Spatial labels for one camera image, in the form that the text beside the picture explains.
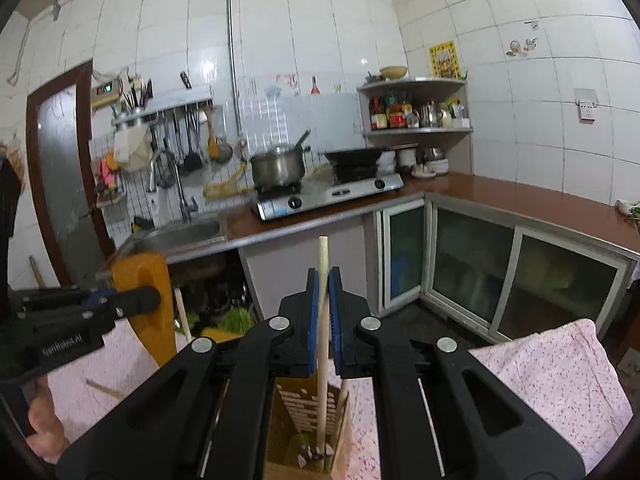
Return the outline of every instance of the frying pan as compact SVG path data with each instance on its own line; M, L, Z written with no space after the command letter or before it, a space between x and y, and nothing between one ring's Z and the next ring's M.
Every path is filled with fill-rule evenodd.
M359 150L340 150L326 152L324 156L332 166L340 168L362 168L375 166L382 155L382 148L361 148Z

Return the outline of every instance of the glass cabinet door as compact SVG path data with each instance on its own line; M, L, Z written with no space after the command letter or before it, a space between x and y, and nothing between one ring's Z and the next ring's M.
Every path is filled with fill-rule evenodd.
M424 268L424 200L383 211L385 308L420 295Z
M498 332L515 339L581 318L593 320L599 329L626 264L524 228L516 236L522 240L520 253Z
M429 292L488 328L502 292L513 228L434 209L435 252Z

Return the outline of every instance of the kitchen sink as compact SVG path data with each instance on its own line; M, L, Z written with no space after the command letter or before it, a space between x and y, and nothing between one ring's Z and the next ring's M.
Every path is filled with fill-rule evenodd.
M226 222L221 216L199 216L193 222L174 221L158 229L138 232L129 237L116 257L155 252L168 254L190 250L226 240Z

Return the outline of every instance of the stove knob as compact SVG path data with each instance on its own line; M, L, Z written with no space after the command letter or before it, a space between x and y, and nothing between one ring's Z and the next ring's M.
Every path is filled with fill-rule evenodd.
M292 196L291 198L289 198L289 201L287 203L292 209L298 209L300 206L302 206L302 200L300 200L297 196Z

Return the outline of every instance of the human hand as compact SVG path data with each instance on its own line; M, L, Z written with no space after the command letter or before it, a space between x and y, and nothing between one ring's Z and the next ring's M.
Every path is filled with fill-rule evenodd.
M53 396L46 376L36 379L36 396L29 406L28 419L35 434L27 437L27 444L38 456L57 463L62 452L69 447L65 428L56 417Z

